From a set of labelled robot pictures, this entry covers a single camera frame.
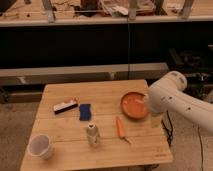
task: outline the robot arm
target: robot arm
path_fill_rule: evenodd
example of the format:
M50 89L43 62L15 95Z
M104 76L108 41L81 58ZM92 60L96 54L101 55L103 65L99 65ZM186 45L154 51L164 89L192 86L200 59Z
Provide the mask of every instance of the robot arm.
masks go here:
M174 111L213 133L213 105L184 94L186 86L184 75L169 72L149 87L149 110L153 114Z

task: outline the orange bowl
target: orange bowl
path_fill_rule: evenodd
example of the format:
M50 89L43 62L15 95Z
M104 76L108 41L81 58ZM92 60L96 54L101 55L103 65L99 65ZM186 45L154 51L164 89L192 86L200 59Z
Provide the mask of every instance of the orange bowl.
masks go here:
M124 114L133 119L142 119L148 115L145 105L144 94L129 92L121 99L121 110Z

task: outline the small bottle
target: small bottle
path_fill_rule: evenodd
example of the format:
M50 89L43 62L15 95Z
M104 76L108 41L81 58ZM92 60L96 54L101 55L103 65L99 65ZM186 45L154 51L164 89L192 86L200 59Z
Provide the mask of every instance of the small bottle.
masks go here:
M93 147L97 147L100 143L100 133L98 127L94 123L89 123L86 133L89 144Z

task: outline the blue object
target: blue object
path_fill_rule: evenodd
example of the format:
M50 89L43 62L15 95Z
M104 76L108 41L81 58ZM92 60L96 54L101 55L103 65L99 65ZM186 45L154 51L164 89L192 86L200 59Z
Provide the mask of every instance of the blue object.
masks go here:
M81 104L79 106L80 110L80 121L89 121L91 119L91 111L90 111L90 104Z

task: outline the white mug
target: white mug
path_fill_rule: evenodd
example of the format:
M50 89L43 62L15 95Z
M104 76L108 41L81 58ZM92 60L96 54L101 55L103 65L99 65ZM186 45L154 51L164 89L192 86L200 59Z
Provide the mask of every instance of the white mug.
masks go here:
M29 142L28 152L31 156L49 159L53 154L50 138L44 134L34 136Z

